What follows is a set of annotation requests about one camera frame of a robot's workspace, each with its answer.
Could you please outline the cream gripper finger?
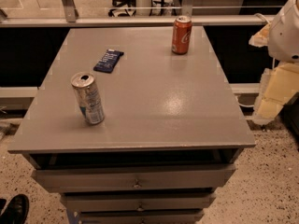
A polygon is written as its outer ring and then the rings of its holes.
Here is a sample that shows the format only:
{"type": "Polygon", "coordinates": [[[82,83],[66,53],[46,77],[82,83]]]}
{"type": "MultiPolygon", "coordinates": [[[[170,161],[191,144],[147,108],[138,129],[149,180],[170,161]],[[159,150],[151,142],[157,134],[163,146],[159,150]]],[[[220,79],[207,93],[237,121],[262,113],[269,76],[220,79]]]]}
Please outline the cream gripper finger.
{"type": "Polygon", "coordinates": [[[257,32],[250,38],[249,44],[257,48],[267,47],[269,39],[269,30],[270,24],[266,24],[259,32],[257,32]]]}
{"type": "Polygon", "coordinates": [[[274,69],[266,68],[254,104],[253,122],[268,124],[274,120],[297,92],[299,92],[299,63],[280,62],[274,69]]]}

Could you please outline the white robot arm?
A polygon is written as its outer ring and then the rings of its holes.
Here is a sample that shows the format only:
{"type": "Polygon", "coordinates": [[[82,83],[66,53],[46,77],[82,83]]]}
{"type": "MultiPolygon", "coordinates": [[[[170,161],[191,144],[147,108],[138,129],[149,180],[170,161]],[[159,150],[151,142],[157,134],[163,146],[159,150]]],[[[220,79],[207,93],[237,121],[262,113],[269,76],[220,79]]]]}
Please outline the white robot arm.
{"type": "Polygon", "coordinates": [[[299,0],[288,0],[249,44],[267,46],[269,56],[278,61],[275,68],[264,69],[253,107],[253,122],[266,125],[299,92],[299,0]]]}

